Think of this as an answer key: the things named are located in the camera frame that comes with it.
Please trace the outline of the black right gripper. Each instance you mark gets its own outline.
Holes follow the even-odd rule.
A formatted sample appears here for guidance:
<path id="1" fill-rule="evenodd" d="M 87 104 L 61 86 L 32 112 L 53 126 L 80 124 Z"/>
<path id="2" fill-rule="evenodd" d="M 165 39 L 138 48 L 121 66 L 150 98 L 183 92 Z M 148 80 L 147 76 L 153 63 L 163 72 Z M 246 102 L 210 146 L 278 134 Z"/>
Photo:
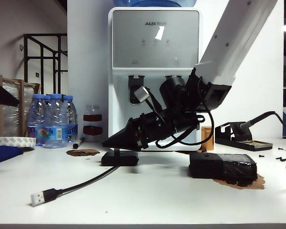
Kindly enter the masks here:
<path id="1" fill-rule="evenodd" d="M 142 113 L 140 117 L 130 117 L 125 128 L 103 141 L 102 146 L 140 151 L 147 149 L 150 142 L 164 140 L 175 133 L 175 116 L 169 110 Z"/>

